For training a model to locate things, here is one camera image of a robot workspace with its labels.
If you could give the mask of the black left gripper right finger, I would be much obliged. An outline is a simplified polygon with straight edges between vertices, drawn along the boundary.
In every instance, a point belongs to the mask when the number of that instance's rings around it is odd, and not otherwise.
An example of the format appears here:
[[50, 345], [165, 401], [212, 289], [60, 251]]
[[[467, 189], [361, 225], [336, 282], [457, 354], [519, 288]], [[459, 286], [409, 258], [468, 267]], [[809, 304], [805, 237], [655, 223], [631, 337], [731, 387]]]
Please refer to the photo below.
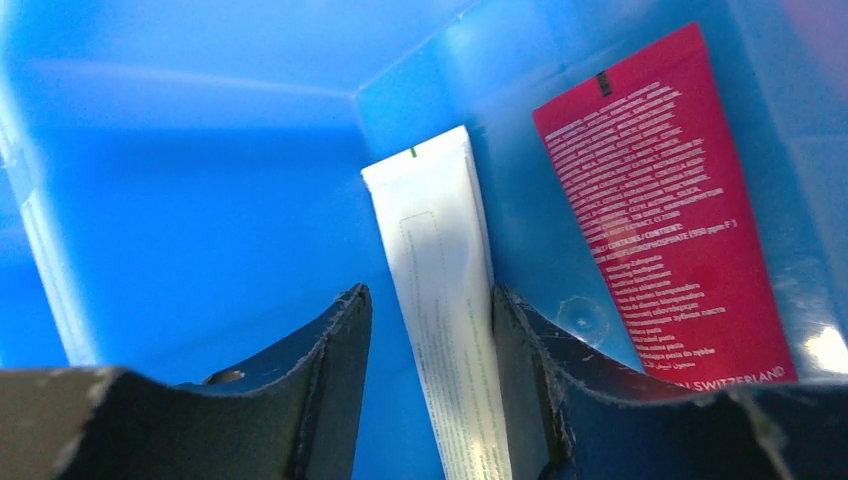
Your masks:
[[517, 479], [843, 479], [847, 389], [698, 394], [635, 371], [498, 286], [492, 330]]

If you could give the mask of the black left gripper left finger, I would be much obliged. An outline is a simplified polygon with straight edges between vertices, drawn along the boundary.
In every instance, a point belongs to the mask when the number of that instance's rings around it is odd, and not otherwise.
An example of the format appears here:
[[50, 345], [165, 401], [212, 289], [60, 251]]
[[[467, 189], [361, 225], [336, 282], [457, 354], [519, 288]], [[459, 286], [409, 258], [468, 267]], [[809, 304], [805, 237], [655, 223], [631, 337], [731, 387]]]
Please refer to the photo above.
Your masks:
[[202, 383], [122, 367], [5, 369], [5, 479], [348, 479], [372, 332], [357, 284]]

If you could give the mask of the white tube black cap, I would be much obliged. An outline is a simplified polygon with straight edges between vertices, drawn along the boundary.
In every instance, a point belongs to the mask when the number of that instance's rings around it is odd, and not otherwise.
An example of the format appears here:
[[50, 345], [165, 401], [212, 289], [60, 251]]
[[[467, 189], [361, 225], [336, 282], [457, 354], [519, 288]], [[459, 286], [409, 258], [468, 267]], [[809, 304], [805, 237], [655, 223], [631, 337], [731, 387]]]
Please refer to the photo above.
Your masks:
[[363, 169], [444, 475], [509, 479], [485, 212], [467, 129]]

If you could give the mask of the red toothpaste tube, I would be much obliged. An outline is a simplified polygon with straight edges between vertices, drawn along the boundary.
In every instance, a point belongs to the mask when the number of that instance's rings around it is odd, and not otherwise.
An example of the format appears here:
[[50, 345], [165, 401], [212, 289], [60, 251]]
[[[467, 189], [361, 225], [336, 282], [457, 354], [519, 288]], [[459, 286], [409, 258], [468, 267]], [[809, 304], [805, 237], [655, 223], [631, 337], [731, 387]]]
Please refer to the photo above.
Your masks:
[[797, 381], [698, 24], [533, 120], [647, 374], [696, 392]]

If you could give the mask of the blue divided storage bin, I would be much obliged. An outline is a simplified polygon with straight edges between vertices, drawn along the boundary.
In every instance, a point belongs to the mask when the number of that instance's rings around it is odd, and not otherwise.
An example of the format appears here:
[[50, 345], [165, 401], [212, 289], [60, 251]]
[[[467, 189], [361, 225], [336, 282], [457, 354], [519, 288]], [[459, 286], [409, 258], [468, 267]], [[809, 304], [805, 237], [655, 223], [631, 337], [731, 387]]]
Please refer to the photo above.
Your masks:
[[845, 380], [843, 1], [5, 1], [1, 364], [194, 382], [364, 283], [352, 475], [439, 479], [361, 170], [465, 126], [496, 280], [637, 367], [532, 113], [693, 22], [798, 372]]

